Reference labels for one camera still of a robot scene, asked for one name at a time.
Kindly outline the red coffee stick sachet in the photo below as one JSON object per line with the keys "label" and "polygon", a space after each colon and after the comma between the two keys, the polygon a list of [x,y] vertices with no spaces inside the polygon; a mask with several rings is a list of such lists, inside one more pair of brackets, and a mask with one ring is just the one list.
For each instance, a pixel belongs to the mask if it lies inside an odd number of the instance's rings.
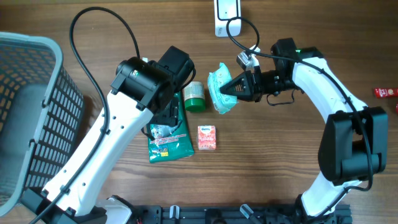
{"label": "red coffee stick sachet", "polygon": [[398,88],[375,88],[374,95],[376,98],[398,97]]}

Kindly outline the green lid white jar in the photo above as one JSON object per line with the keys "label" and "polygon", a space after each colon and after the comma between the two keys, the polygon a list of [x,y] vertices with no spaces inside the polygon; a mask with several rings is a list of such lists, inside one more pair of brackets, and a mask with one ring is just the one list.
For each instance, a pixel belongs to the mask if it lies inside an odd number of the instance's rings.
{"label": "green lid white jar", "polygon": [[202,112],[206,109],[205,89],[202,82],[191,82],[183,89],[185,109],[189,112]]}

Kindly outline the light teal tissue pack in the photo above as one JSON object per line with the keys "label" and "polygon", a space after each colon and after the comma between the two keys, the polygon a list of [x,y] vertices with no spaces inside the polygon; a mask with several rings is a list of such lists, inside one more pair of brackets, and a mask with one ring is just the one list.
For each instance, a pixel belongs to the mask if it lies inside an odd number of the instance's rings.
{"label": "light teal tissue pack", "polygon": [[210,72],[208,76],[208,90],[213,102],[215,110],[219,114],[229,112],[237,103],[236,96],[225,95],[220,92],[220,88],[232,80],[231,74],[227,66],[220,62],[219,69],[215,72]]}

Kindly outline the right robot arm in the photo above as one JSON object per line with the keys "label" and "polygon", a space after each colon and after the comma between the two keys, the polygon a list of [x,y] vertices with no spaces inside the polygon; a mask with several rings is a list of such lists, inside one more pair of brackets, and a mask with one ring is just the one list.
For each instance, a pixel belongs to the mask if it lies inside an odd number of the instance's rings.
{"label": "right robot arm", "polygon": [[386,168],[388,115],[355,97],[330,70],[315,47],[298,48],[280,39],[270,58],[275,68],[262,72],[257,47],[243,48],[237,61],[243,72],[220,87],[225,95],[258,102],[283,91],[304,92],[325,121],[318,150],[320,172],[297,199],[294,216],[300,222],[321,222],[352,190],[367,192],[373,177]]}

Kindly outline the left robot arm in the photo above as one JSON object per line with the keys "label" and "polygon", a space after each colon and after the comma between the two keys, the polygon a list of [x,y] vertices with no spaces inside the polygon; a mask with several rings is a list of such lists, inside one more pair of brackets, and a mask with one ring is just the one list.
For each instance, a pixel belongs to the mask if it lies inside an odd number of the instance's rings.
{"label": "left robot arm", "polygon": [[186,52],[171,46],[158,61],[132,57],[118,65],[103,110],[62,169],[43,189],[28,188],[22,204],[33,222],[128,223],[133,207],[100,190],[128,144],[171,104],[195,66]]}

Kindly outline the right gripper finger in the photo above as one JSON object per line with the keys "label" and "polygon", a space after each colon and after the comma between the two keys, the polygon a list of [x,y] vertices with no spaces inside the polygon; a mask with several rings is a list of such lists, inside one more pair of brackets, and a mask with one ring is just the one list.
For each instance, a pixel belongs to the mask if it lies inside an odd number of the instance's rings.
{"label": "right gripper finger", "polygon": [[249,78],[251,72],[245,71],[238,75],[236,78],[223,85],[221,91],[248,91],[249,90]]}
{"label": "right gripper finger", "polygon": [[235,88],[220,88],[220,92],[224,95],[236,96],[241,101],[254,101],[253,94],[247,88],[235,89]]}

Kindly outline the green snack bag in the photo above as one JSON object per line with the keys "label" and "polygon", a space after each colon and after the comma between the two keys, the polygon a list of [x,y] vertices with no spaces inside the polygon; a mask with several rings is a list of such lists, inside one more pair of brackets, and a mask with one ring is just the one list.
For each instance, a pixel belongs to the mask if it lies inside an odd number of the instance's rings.
{"label": "green snack bag", "polygon": [[154,140],[148,139],[150,163],[173,161],[194,155],[182,94],[176,93],[175,98],[178,99],[178,116],[175,126],[147,125],[148,130],[154,137]]}

